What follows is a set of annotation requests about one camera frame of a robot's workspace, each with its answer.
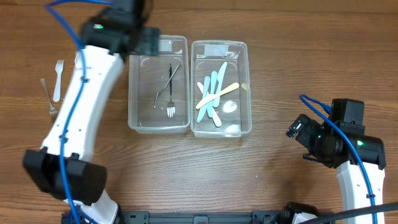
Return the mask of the white plastic knife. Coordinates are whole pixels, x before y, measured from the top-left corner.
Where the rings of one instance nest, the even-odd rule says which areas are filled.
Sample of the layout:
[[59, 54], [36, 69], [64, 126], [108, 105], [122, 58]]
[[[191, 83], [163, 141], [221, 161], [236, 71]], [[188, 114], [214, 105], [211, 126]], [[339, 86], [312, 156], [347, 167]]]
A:
[[[200, 83], [200, 82], [197, 82], [197, 86], [199, 87], [199, 90], [201, 91], [201, 93], [203, 93], [203, 84]], [[214, 122], [214, 124], [215, 124], [215, 126], [216, 126], [217, 128], [221, 127], [222, 122], [221, 122], [221, 120], [220, 120], [220, 117], [219, 117], [218, 114], [216, 113], [215, 109], [213, 109], [213, 117], [212, 117], [212, 120], [213, 120], [213, 122]]]
[[[207, 95], [210, 82], [211, 78], [209, 76], [206, 76], [203, 84], [202, 98], [204, 98]], [[198, 113], [197, 123], [199, 123], [203, 119], [205, 113], [206, 113], [206, 106], [202, 106]]]

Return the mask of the black handled metal fork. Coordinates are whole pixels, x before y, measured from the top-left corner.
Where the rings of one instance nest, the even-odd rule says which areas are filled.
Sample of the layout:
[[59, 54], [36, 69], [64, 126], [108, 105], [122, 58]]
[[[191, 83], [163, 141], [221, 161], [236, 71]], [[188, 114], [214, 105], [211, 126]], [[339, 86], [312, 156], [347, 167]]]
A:
[[175, 114], [175, 104], [172, 101], [172, 64], [169, 65], [169, 75], [170, 75], [170, 82], [169, 82], [169, 88], [170, 88], [170, 100], [167, 103], [167, 116], [168, 118], [173, 118]]

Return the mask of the pale blue plastic knife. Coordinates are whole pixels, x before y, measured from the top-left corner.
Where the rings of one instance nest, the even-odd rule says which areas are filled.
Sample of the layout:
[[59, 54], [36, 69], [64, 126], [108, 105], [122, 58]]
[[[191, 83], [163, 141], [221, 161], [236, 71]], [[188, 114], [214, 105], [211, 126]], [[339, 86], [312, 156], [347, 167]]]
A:
[[[212, 71], [212, 73], [211, 73], [211, 83], [210, 83], [210, 94], [214, 94], [215, 93], [215, 86], [216, 86], [216, 82], [217, 82], [217, 76], [218, 76], [218, 73], [216, 71]], [[207, 104], [207, 112], [208, 112], [208, 116], [210, 118], [212, 118], [213, 117], [213, 100], [211, 100]]]

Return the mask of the light blue plastic knife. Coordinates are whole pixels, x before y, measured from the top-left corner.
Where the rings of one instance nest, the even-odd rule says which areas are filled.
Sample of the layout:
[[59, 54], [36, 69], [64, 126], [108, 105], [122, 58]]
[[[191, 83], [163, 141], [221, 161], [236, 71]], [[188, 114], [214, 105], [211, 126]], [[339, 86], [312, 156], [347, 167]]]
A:
[[[220, 70], [218, 72], [218, 76], [217, 76], [217, 81], [218, 81], [218, 85], [217, 85], [217, 90], [216, 93], [219, 93], [222, 90], [222, 85], [223, 85], [223, 80], [224, 80], [224, 75], [225, 75], [225, 71], [226, 71], [226, 67], [228, 66], [227, 62], [224, 62], [222, 64], [222, 66], [220, 67]], [[215, 108], [217, 108], [220, 104], [220, 97], [217, 97], [213, 100], [213, 106]]]

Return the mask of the beige plastic knife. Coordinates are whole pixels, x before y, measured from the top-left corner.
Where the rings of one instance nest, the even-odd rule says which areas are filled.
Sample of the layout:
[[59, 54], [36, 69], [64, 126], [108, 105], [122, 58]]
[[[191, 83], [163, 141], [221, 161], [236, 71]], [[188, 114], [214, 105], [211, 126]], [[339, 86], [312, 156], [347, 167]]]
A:
[[239, 83], [233, 83], [230, 86], [224, 88], [223, 90], [221, 90], [219, 93], [215, 93], [215, 94], [209, 94], [206, 95], [203, 99], [201, 99], [199, 101], [199, 103], [196, 105], [196, 109], [199, 110], [202, 106], [205, 106], [207, 103], [209, 103], [210, 101], [214, 100], [217, 97], [221, 97], [222, 95], [225, 95], [229, 92], [232, 92], [236, 89], [239, 88]]

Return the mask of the white plastic fork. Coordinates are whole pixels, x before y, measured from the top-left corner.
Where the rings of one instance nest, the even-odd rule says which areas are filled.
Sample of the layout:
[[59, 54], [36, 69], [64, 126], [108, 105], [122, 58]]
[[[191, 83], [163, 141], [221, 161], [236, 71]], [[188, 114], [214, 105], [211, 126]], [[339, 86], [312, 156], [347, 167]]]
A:
[[64, 68], [64, 60], [58, 60], [55, 65], [55, 72], [57, 74], [57, 79], [55, 82], [55, 89], [54, 89], [54, 93], [53, 93], [53, 101], [54, 102], [60, 101], [63, 68]]

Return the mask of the small silver metal fork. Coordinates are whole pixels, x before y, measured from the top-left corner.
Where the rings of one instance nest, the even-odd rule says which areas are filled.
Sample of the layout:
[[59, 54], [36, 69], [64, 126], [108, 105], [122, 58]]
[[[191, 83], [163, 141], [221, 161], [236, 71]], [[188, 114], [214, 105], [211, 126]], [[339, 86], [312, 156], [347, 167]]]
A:
[[54, 107], [54, 105], [52, 103], [52, 100], [51, 100], [50, 94], [49, 94], [49, 89], [47, 87], [45, 79], [41, 78], [40, 82], [41, 82], [42, 88], [44, 89], [45, 95], [46, 95], [46, 97], [47, 97], [47, 99], [49, 101], [49, 105], [50, 105], [49, 114], [50, 114], [51, 121], [52, 121], [52, 124], [53, 124], [56, 121], [56, 119], [57, 119], [58, 111], [57, 111], [57, 109]]

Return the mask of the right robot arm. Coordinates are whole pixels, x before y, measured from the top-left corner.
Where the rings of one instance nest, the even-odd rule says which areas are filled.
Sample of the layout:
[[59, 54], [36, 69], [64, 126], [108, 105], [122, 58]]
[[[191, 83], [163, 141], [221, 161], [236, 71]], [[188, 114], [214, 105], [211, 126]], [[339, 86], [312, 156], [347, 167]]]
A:
[[286, 135], [308, 150], [304, 159], [336, 169], [344, 211], [382, 204], [386, 153], [365, 134], [364, 102], [337, 98], [323, 109], [322, 123], [300, 114]]

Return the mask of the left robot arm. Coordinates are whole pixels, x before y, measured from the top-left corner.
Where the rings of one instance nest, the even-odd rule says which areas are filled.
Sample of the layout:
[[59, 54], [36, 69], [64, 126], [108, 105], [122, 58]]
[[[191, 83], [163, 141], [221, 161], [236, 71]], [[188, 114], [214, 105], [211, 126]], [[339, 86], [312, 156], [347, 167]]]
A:
[[153, 3], [105, 1], [77, 34], [58, 15], [77, 47], [67, 93], [40, 149], [26, 150], [22, 165], [37, 187], [70, 206], [67, 223], [124, 223], [107, 194], [107, 171], [93, 163], [95, 137], [109, 94], [130, 55], [156, 56], [158, 28], [146, 27]]

